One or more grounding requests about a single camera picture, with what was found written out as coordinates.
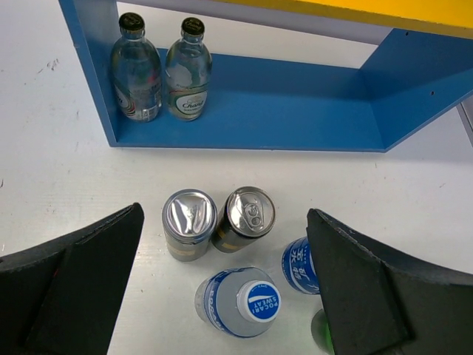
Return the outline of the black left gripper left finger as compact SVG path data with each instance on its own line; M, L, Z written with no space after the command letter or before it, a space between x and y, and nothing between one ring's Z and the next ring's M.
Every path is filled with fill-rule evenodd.
M143 223L133 203L1 257L1 353L106 354Z

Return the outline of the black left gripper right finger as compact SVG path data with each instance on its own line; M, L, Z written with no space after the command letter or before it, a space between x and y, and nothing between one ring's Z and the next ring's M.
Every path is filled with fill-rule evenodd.
M472 275L413 257L320 209L307 237L336 354L471 354Z

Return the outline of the green glass bottle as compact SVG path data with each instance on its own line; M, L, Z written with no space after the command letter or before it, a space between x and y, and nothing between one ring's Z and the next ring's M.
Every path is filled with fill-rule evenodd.
M311 334L317 346L326 354L334 354L330 329L324 309L320 309L311 321Z

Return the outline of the blue label plastic bottle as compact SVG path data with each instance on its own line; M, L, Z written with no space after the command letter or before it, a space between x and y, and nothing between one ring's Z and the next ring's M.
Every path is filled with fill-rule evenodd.
M289 285L303 294L320 295L307 237L289 243L282 253L282 272Z

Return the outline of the Pocari Sweat plastic bottle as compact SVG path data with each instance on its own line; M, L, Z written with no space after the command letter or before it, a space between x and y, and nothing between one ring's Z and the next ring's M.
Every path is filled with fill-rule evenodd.
M256 267L220 271L203 281L194 296L195 311L202 321L241 339L265 333L281 305L274 281Z

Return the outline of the grey beverage can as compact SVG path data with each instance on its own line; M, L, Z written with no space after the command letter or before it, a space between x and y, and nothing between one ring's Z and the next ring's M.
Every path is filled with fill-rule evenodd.
M217 207L207 193L182 189L164 203L162 223L170 255L191 262L207 251L217 225Z

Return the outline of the black gold beverage can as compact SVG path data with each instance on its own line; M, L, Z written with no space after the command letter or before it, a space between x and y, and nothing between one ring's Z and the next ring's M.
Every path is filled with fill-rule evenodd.
M242 186L229 194L211 236L214 247L230 254L267 235L276 221L276 207L267 192Z

